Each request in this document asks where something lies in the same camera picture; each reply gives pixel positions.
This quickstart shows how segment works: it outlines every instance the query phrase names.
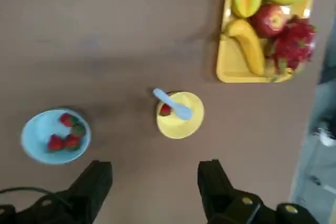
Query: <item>spoon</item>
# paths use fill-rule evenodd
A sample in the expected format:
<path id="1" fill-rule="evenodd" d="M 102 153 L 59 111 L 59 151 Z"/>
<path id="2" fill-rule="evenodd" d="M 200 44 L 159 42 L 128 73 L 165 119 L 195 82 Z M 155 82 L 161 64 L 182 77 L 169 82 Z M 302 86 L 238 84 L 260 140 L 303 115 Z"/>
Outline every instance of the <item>spoon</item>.
<path id="1" fill-rule="evenodd" d="M 170 98 L 169 95 L 167 95 L 164 91 L 162 91 L 161 89 L 154 89 L 153 90 L 153 94 L 159 99 L 161 100 L 163 103 L 167 104 L 168 106 L 170 106 L 175 114 L 182 120 L 189 120 L 192 115 L 193 115 L 193 111 L 188 108 L 187 106 L 177 103 L 175 101 L 173 101 L 173 99 Z"/>

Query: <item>bowl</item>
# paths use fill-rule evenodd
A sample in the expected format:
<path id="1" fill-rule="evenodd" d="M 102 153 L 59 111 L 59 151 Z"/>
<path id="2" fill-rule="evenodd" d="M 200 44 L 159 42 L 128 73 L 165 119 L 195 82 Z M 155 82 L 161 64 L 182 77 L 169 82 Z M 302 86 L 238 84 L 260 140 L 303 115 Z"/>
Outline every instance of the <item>bowl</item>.
<path id="1" fill-rule="evenodd" d="M 204 106 L 200 98 L 189 92 L 172 92 L 169 96 L 177 103 L 189 107 L 193 111 L 190 120 L 184 121 L 172 112 L 170 115 L 161 116 L 160 110 L 163 103 L 160 102 L 156 109 L 156 122 L 161 133 L 172 139 L 181 139 L 192 135 L 202 124 L 204 118 Z"/>
<path id="2" fill-rule="evenodd" d="M 86 135 L 81 138 L 81 145 L 75 151 L 61 150 L 48 151 L 47 145 L 53 134 L 66 137 L 70 134 L 70 127 L 64 126 L 59 118 L 62 114 L 69 113 L 78 118 L 86 128 Z M 82 155 L 91 141 L 91 130 L 85 119 L 70 109 L 54 109 L 44 111 L 31 118 L 24 126 L 21 134 L 21 145 L 25 153 L 31 158 L 50 165 L 59 165 L 71 162 Z"/>

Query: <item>yellow tray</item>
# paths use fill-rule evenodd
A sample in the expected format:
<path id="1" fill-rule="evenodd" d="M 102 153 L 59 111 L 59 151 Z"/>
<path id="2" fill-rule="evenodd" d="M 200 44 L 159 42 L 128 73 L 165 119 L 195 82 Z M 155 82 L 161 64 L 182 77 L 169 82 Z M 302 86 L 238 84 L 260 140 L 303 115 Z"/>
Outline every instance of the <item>yellow tray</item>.
<path id="1" fill-rule="evenodd" d="M 310 7 L 313 0 L 304 0 L 297 2 L 290 6 L 282 6 L 283 12 L 287 16 L 294 14 L 299 17 L 308 18 L 310 16 Z M 251 73 L 245 61 L 245 56 L 240 48 L 239 43 L 225 35 L 226 25 L 235 20 L 236 17 L 231 13 L 232 0 L 225 0 L 223 22 L 222 22 L 222 35 L 219 41 L 219 49 L 217 56 L 217 76 L 223 82 L 283 82 L 292 78 L 291 70 L 287 71 L 276 81 L 271 77 L 257 76 Z M 260 39 L 260 43 L 265 47 L 268 43 L 266 39 Z M 265 66 L 266 73 L 275 72 L 274 66 Z"/>

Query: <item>table surface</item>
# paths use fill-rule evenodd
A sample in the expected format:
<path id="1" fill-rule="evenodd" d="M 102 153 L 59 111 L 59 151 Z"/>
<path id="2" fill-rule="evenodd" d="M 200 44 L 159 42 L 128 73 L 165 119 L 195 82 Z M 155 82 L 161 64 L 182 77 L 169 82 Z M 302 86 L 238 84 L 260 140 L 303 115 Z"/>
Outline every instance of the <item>table surface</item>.
<path id="1" fill-rule="evenodd" d="M 215 77 L 223 0 L 0 0 L 0 188 L 63 190 L 93 159 L 111 161 L 114 184 L 96 223 L 205 223 L 199 161 L 218 158 L 235 187 L 274 207 L 289 197 L 334 14 L 316 0 L 314 59 L 281 84 Z M 205 105 L 184 140 L 159 133 L 151 89 L 189 91 Z M 91 123 L 87 152 L 47 166 L 20 147 L 25 122 L 70 106 Z M 29 206 L 12 193 L 0 204 Z"/>

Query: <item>cable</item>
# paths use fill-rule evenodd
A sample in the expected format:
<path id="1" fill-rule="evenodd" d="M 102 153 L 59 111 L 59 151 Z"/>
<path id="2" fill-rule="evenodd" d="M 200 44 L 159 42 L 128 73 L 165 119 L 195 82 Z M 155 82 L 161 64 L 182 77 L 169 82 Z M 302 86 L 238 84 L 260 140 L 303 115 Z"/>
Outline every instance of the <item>cable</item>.
<path id="1" fill-rule="evenodd" d="M 0 190 L 0 194 L 8 193 L 8 192 L 11 192 L 11 191 L 37 191 L 39 193 L 43 193 L 43 194 L 54 197 L 55 200 L 62 203 L 65 207 L 69 208 L 70 210 L 72 209 L 71 204 L 69 202 L 67 202 L 66 200 L 64 200 L 62 197 L 60 197 L 58 194 L 55 194 L 52 191 L 48 191 L 48 190 L 45 190 L 43 188 L 26 187 L 26 186 L 10 187 L 10 188 Z"/>

